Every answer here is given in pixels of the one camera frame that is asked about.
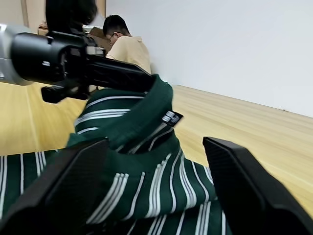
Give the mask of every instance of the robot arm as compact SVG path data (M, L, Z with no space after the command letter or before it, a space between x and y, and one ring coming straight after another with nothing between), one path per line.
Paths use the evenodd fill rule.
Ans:
M0 82L16 84L16 85L30 85L32 82L23 79L15 71L11 59L11 46L13 39L20 33L30 30L24 26L8 26L0 24Z
M0 82L42 88L43 100L87 99L89 86L146 92L154 79L140 67L106 59L93 38L82 32L29 33L23 26L0 24Z

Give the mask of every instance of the beige shirt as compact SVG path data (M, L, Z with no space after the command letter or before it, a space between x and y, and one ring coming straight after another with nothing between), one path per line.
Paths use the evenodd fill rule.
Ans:
M141 37L119 37L106 57L138 65L151 74L149 52Z

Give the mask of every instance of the wooden floor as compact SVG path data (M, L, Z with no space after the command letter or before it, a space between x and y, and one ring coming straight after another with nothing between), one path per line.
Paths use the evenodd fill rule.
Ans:
M0 154L62 148L85 102L44 103L40 86L0 84ZM185 155L207 164L203 136L248 148L313 217L313 118L177 86L174 110L185 118L176 127Z

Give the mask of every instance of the man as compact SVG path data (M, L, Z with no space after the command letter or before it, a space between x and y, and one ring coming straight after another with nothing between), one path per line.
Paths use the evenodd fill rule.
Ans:
M141 37L133 37L129 33L125 21L120 16L107 17L104 21L103 33L112 46L107 58L138 65L151 73L148 49Z

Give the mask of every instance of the white wall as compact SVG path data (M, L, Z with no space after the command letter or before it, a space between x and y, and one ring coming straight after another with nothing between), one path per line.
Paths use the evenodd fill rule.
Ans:
M26 0L26 4L29 28L37 33L39 25L45 21L45 0Z
M107 0L164 80L313 117L312 0Z
M0 0L0 23L24 24L21 0Z

